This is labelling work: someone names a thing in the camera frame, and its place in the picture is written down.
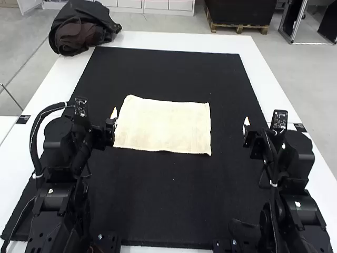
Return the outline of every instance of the white table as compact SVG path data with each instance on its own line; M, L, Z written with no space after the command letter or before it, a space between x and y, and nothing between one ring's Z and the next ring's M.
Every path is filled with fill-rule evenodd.
M17 121L17 116L0 116L0 145Z
M289 123L302 123L250 36L121 32L114 42L104 46L240 54L266 121L271 120L274 109L283 109L289 112ZM0 168L11 168L10 170L4 169L0 177L0 198L5 206L0 210L0 230L6 225L33 171L27 148L33 119L46 106L67 101L71 97L92 53L93 48L75 57L60 56L23 112L23 114L32 115L31 119L26 125L15 125L0 146ZM43 122L41 129L48 121L61 114L62 111L51 114ZM43 133L40 131L38 135L39 154L43 151L42 143ZM335 215L337 181L315 145L313 151L316 160L309 175L310 181L307 189L320 207L328 224L327 229L332 247L337 252L337 215ZM25 243L16 242L14 244L10 247L12 252L24 252ZM210 252L194 249L122 247L122 252L128 253L206 251Z

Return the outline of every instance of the wooden pallet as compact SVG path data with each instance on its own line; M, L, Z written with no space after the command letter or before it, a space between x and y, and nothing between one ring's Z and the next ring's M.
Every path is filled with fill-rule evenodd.
M214 23L212 21L209 9L207 8L206 4L204 5L204 8L205 8L205 12L206 12L207 21L209 22L210 29L211 29L212 33L216 33L216 28L217 27L235 27L236 28L236 33L238 33L238 34L241 34L242 30L244 28L257 28L257 29L260 29L261 34L263 34L263 35L267 35L267 33L268 33L268 28L269 28L268 25L264 25L264 26L261 26L261 25L233 25L233 24L217 24L217 23Z

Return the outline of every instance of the black jacket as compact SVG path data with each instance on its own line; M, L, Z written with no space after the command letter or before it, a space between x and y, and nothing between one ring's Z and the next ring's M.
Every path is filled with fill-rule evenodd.
M56 16L49 32L49 44L57 54L73 56L89 46L112 41L121 29L100 2L69 0Z

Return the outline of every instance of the towel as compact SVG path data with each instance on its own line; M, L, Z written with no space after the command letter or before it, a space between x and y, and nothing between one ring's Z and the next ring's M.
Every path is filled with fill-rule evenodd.
M128 95L118 117L114 147L211 155L210 105Z

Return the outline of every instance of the white cable tie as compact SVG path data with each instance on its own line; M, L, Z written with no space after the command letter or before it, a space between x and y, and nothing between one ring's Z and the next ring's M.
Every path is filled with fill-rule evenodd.
M277 188L277 184L273 184L272 180L270 180L270 185Z
M43 173L41 175L36 175L35 173L32 174L33 179L41 178L43 177Z

